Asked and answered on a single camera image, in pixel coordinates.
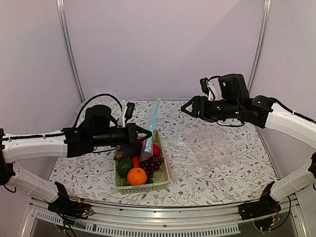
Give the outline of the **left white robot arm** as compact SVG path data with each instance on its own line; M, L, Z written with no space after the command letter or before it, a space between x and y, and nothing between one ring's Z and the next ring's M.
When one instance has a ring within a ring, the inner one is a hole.
M122 146L141 143L150 138L152 132L128 123L125 127L112 126L91 129L84 125L64 128L49 134L13 136L0 133L0 184L21 189L48 203L48 209L60 214L90 210L89 204L69 199L61 183L49 182L25 170L17 164L20 160L66 157L73 158L91 153L97 147Z

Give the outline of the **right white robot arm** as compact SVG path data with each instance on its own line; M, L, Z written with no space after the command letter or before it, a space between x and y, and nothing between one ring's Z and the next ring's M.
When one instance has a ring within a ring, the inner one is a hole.
M210 101L205 96L195 96L181 107L191 117L206 122L237 119L262 129L286 135L304 145L316 148L316 123L286 108L279 100L265 96L234 100ZM316 157L312 155L301 167L284 178L269 183L255 205L259 215L266 215L274 205L295 192L316 182Z

